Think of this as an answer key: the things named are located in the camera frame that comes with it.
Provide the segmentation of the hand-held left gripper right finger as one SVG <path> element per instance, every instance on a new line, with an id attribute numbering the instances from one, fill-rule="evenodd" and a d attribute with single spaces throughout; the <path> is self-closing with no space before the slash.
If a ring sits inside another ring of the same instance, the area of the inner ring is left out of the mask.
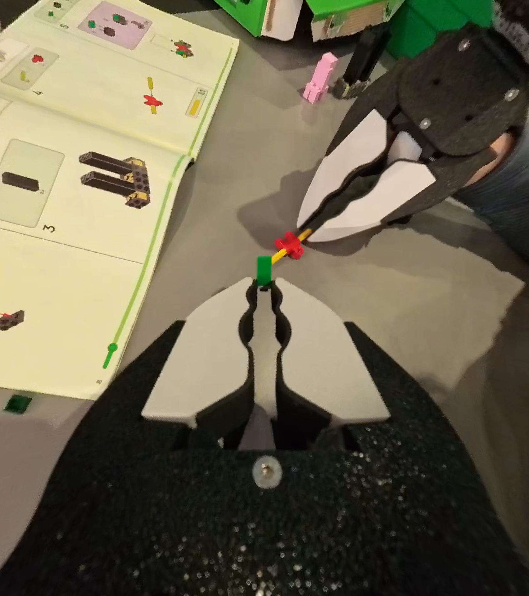
<path id="1" fill-rule="evenodd" d="M 274 436 L 278 448 L 311 448 L 326 431 L 385 422 L 388 407 L 346 324 L 283 278 L 271 285 L 276 357 Z"/>

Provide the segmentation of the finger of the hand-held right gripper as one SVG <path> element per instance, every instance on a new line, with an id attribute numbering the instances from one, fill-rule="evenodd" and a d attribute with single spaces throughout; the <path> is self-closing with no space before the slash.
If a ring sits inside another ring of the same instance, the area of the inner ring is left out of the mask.
<path id="1" fill-rule="evenodd" d="M 372 110 L 321 160 L 300 206 L 298 228 L 304 228 L 323 201 L 351 175 L 379 160 L 386 148 L 387 120 Z"/>
<path id="2" fill-rule="evenodd" d="M 334 242 L 380 227 L 420 192 L 436 182 L 428 166 L 420 161 L 422 148 L 408 132 L 399 132 L 387 155 L 387 165 L 374 182 L 360 176 L 332 202 L 341 212 L 329 217 L 308 236 L 309 242 Z"/>

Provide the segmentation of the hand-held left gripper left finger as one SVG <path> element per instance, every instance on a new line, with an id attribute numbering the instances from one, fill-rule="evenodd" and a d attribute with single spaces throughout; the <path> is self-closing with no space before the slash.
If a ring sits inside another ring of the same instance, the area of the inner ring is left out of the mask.
<path id="1" fill-rule="evenodd" d="M 249 346 L 257 306 L 255 279 L 211 296 L 183 322 L 142 417 L 204 431 L 224 448 L 239 448 L 255 406 Z"/>

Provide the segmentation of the red cross connector piece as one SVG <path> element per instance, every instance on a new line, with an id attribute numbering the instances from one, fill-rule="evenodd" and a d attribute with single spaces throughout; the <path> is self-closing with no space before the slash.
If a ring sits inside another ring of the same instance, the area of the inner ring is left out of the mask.
<path id="1" fill-rule="evenodd" d="M 305 252 L 302 239 L 290 231 L 275 240 L 275 247 L 277 252 L 272 257 L 275 263 L 284 257 L 299 260 Z"/>

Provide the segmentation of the yellow axle rod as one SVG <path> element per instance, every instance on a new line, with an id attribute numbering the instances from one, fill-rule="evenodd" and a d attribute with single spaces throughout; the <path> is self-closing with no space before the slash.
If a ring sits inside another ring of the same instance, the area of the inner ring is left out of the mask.
<path id="1" fill-rule="evenodd" d="M 288 257 L 299 260 L 305 253 L 304 242 L 313 234 L 313 229 L 307 228 L 297 234 L 288 231 L 275 240 L 276 252 L 271 257 L 271 263 L 276 264 L 281 259 Z"/>

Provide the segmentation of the person's right forearm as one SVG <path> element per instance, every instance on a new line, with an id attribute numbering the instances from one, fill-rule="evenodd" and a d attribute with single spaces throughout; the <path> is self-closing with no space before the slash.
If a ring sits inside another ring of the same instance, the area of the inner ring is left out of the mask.
<path id="1" fill-rule="evenodd" d="M 511 148 L 477 181 L 454 193 L 529 263 L 529 123 L 509 133 Z"/>

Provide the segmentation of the grey desk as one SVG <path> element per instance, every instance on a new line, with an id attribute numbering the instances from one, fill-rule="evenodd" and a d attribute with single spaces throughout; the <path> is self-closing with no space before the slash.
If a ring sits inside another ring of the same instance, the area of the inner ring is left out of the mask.
<path id="1" fill-rule="evenodd" d="M 296 221 L 321 154 L 349 108 L 299 90 L 324 51 L 349 62 L 345 39 L 254 39 L 211 1 L 147 1 L 239 39 L 238 56 L 195 165 L 180 184 L 164 248 L 125 367 L 211 294 L 249 274 Z M 440 406 L 529 565 L 529 265 L 452 200 L 406 227 L 317 245 L 283 278 L 365 332 Z M 34 399 L 3 411 L 0 390 L 0 568 L 90 402 Z"/>

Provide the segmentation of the green cardboard box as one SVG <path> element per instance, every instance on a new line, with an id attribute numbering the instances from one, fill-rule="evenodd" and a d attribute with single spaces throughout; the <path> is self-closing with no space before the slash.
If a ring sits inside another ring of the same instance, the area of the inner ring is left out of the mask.
<path id="1" fill-rule="evenodd" d="M 215 1 L 255 38 L 293 39 L 304 1 Z"/>
<path id="2" fill-rule="evenodd" d="M 312 11 L 312 40 L 349 37 L 388 23 L 404 1 L 306 1 Z"/>
<path id="3" fill-rule="evenodd" d="M 395 59 L 413 58 L 440 33 L 458 30 L 469 22 L 487 27 L 492 15 L 492 1 L 404 1 L 389 20 L 387 52 Z"/>

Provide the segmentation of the pink pig brick figure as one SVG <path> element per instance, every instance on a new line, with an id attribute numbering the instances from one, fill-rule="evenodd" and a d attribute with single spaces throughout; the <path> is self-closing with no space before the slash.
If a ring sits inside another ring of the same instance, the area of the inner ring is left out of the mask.
<path id="1" fill-rule="evenodd" d="M 306 83 L 302 97 L 309 104 L 321 100 L 329 89 L 329 79 L 335 70 L 338 58 L 331 52 L 326 52 L 318 61 L 312 78 Z"/>

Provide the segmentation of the black tan brick assembly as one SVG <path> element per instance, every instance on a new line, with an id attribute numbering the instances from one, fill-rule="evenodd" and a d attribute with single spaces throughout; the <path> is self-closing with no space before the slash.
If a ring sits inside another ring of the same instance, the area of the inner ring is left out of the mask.
<path id="1" fill-rule="evenodd" d="M 388 22 L 363 30 L 343 76 L 337 79 L 331 89 L 333 97 L 338 100 L 350 100 L 365 91 L 390 36 Z"/>

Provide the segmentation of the brick instruction booklet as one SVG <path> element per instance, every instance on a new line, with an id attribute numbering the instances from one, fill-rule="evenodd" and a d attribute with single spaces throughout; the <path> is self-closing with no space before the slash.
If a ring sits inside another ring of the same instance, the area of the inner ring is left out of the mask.
<path id="1" fill-rule="evenodd" d="M 40 1 L 0 33 L 0 389 L 106 389 L 238 49 L 141 1 Z"/>

